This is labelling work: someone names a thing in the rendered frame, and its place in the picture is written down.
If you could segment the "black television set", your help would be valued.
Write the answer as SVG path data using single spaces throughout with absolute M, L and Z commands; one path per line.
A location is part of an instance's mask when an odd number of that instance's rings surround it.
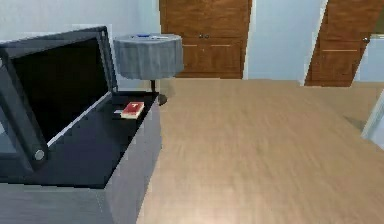
M 0 43 L 0 111 L 7 175 L 32 173 L 55 137 L 117 87 L 105 26 Z

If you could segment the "dark grey television cabinet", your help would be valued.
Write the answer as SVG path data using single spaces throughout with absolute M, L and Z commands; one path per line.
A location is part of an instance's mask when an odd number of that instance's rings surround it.
M 136 224 L 161 150 L 157 92 L 106 95 L 52 142 L 32 173 L 0 165 L 0 224 Z M 137 119 L 120 113 L 143 102 Z M 0 146 L 13 148 L 0 134 Z

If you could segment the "brown wooden cupboard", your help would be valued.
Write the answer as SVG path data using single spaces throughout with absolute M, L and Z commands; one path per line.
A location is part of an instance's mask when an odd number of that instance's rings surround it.
M 179 78 L 243 77 L 252 0 L 158 0 L 161 31 L 182 37 Z

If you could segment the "round table with grey cloth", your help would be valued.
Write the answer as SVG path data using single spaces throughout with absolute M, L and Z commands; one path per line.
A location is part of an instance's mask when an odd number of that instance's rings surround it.
M 124 35 L 113 40 L 117 73 L 124 78 L 147 80 L 152 92 L 156 81 L 175 77 L 184 70 L 182 37 L 176 34 L 150 33 L 167 36 L 167 40 Z

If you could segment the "red book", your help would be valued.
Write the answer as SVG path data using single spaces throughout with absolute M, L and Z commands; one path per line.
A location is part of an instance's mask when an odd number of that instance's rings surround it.
M 120 113 L 120 117 L 124 119 L 137 119 L 143 109 L 143 102 L 130 102 Z

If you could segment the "brown wooden room door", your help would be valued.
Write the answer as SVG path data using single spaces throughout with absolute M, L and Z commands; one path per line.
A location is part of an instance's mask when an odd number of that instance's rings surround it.
M 384 0 L 328 0 L 305 86 L 349 87 Z

